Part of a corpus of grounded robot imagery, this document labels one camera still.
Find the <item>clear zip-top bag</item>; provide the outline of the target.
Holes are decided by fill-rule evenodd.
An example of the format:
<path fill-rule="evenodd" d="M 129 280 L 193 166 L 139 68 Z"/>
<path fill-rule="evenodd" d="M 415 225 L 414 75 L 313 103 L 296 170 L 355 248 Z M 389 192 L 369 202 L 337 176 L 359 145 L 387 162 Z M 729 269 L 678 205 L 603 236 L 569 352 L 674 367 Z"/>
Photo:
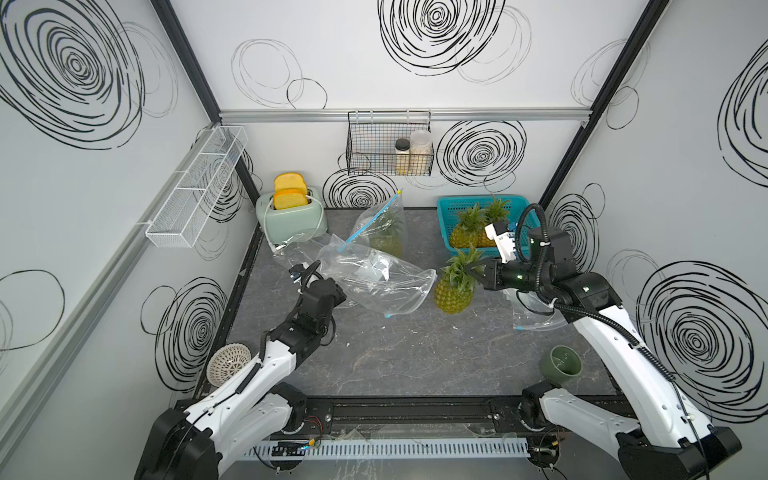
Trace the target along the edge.
<path fill-rule="evenodd" d="M 320 251 L 326 247 L 335 236 L 323 233 L 310 239 L 296 240 L 291 238 L 287 244 L 278 245 L 273 252 L 273 258 L 288 275 L 295 271 L 294 267 L 308 267 L 320 256 Z"/>
<path fill-rule="evenodd" d="M 317 259 L 320 273 L 333 278 L 349 299 L 386 317 L 416 311 L 437 280 L 434 269 L 335 235 L 320 248 Z"/>
<path fill-rule="evenodd" d="M 543 303 L 535 293 L 509 288 L 502 291 L 511 304 L 512 325 L 517 331 L 552 331 L 568 325 L 563 314 Z"/>

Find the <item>blue-zip clear bag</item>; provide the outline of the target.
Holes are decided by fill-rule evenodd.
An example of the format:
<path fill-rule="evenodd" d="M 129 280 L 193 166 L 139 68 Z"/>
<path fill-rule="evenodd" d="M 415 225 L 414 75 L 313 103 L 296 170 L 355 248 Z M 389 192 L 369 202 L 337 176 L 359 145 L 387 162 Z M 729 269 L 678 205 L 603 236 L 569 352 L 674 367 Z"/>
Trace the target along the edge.
<path fill-rule="evenodd" d="M 403 258 L 408 239 L 402 191 L 365 210 L 343 245 L 357 244 Z"/>

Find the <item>yellow pineapple green crown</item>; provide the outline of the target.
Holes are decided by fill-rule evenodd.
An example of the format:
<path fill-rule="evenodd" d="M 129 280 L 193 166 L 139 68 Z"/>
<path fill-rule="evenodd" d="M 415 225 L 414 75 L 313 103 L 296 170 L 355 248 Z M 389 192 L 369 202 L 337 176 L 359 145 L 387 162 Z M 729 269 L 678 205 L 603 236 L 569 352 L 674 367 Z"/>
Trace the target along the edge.
<path fill-rule="evenodd" d="M 475 203 L 457 213 L 457 224 L 449 237 L 449 245 L 455 249 L 481 247 L 485 231 L 484 209 Z"/>

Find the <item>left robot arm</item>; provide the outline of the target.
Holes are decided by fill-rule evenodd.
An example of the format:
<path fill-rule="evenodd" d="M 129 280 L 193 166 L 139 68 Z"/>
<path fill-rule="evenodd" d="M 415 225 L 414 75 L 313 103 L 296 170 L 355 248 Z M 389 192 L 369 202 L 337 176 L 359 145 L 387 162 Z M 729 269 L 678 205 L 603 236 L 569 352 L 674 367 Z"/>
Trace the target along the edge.
<path fill-rule="evenodd" d="M 262 334 L 258 355 L 207 397 L 170 408 L 153 423 L 138 479 L 218 479 L 259 441 L 301 429 L 306 397 L 286 383 L 335 330 L 343 289 L 321 263 L 291 268 L 299 296 L 286 318 Z"/>

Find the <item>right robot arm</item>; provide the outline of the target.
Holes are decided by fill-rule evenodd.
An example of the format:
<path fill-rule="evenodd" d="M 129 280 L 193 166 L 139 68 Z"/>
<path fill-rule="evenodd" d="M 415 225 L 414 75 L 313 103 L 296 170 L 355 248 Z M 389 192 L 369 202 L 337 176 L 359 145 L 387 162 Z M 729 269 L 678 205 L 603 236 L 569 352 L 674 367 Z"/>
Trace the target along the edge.
<path fill-rule="evenodd" d="M 500 255 L 481 260 L 483 288 L 532 293 L 560 312 L 598 353 L 635 415 L 618 416 L 558 381 L 543 381 L 523 392 L 527 428 L 570 430 L 611 455 L 631 479 L 708 477 L 741 450 L 732 429 L 714 426 L 679 390 L 606 278 L 578 270 L 569 235 L 548 225 L 540 205 L 526 206 L 516 223 L 488 224 L 485 235 Z"/>

